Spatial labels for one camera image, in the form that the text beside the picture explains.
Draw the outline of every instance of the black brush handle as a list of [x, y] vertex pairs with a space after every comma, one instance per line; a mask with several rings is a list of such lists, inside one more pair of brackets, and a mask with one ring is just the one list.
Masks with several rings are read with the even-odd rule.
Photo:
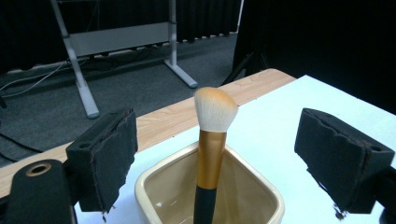
[[194, 224], [211, 224], [215, 212], [217, 189], [203, 189], [197, 186], [195, 191]]

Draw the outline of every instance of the black foam pad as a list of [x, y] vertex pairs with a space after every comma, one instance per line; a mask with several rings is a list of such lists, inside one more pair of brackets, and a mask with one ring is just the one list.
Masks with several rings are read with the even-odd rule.
[[67, 149], [66, 169], [74, 175], [82, 211], [109, 211], [125, 184], [137, 151], [132, 108], [109, 113]]
[[394, 151], [340, 119], [304, 108], [295, 152], [341, 211], [371, 213], [373, 188]]

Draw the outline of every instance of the wooden table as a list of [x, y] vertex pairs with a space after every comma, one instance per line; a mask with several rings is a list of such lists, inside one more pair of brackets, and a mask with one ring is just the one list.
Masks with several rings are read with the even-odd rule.
[[[258, 97], [292, 82], [295, 78], [275, 69], [241, 78], [220, 87], [228, 92], [239, 105], [244, 105]], [[178, 102], [136, 119], [139, 150], [152, 147], [178, 133], [198, 125], [193, 99]], [[29, 157], [0, 169], [0, 198], [9, 194], [12, 177], [23, 166], [34, 161], [55, 159], [66, 161], [65, 144], [41, 154]]]

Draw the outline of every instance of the white table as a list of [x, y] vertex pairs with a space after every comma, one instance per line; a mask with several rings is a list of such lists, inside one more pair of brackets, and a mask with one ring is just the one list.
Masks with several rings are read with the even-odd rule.
[[[312, 77], [304, 76], [240, 107], [228, 131], [227, 145], [252, 164], [282, 194], [286, 205], [283, 222], [340, 223], [333, 201], [306, 171], [304, 161], [294, 153], [301, 111], [310, 107], [330, 113], [387, 147], [396, 149], [396, 116], [369, 105]], [[134, 183], [141, 173], [179, 149], [198, 141], [194, 127], [135, 155], [135, 162], [120, 189], [115, 209], [106, 214], [107, 223], [143, 223], [138, 215]], [[100, 213], [81, 213], [78, 223], [103, 223]], [[382, 206], [371, 215], [347, 215], [342, 223], [378, 223]]]

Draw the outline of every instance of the gold ferrule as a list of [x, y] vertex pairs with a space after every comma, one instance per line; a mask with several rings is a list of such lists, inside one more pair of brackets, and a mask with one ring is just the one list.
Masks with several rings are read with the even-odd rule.
[[218, 186], [226, 136], [227, 133], [200, 131], [197, 185], [203, 189]]

